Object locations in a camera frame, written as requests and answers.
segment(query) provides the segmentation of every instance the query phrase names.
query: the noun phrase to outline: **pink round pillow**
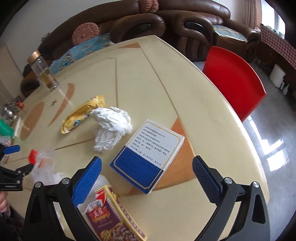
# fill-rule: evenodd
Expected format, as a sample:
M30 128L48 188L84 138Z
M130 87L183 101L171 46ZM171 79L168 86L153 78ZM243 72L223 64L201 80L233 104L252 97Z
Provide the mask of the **pink round pillow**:
M155 13L159 9L158 0L138 0L140 13Z
M95 23L83 23L79 25L72 34L72 43L77 46L87 40L98 37L99 27Z

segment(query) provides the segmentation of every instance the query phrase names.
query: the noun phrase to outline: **red plaid cloth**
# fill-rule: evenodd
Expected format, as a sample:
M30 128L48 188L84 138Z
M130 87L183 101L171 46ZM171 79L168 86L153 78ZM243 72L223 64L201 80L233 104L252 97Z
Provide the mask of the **red plaid cloth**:
M296 69L296 49L267 27L261 25L261 41L283 56Z

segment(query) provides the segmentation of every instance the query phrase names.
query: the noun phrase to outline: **red chair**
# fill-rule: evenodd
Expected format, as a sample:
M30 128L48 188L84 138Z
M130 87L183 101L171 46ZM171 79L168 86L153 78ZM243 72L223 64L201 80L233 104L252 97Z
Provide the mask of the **red chair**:
M216 46L209 50L203 73L227 99L241 121L266 95L252 67L238 55Z

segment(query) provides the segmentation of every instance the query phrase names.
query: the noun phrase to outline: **metal screw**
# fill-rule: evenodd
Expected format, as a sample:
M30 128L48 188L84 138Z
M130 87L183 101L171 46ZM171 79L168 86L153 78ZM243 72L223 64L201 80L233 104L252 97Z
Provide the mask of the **metal screw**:
M256 187L256 188L258 188L260 185L257 182L253 182L253 186Z
M68 184L69 182L70 182L70 179L67 177L62 180L62 184L64 185Z
M35 183L35 187L36 187L36 188L41 187L41 182L37 182L37 183Z
M224 178L224 182L226 182L227 184L232 184L232 179L230 177L226 177Z

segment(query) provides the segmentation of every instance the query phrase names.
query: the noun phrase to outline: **gray tiled floor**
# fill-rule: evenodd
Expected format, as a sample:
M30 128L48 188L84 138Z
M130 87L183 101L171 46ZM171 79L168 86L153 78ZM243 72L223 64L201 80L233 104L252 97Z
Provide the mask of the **gray tiled floor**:
M194 63L202 69L204 62ZM276 88L268 76L251 66L260 77L266 97L243 122L260 157L268 182L267 205L271 241L284 230L296 210L296 100Z

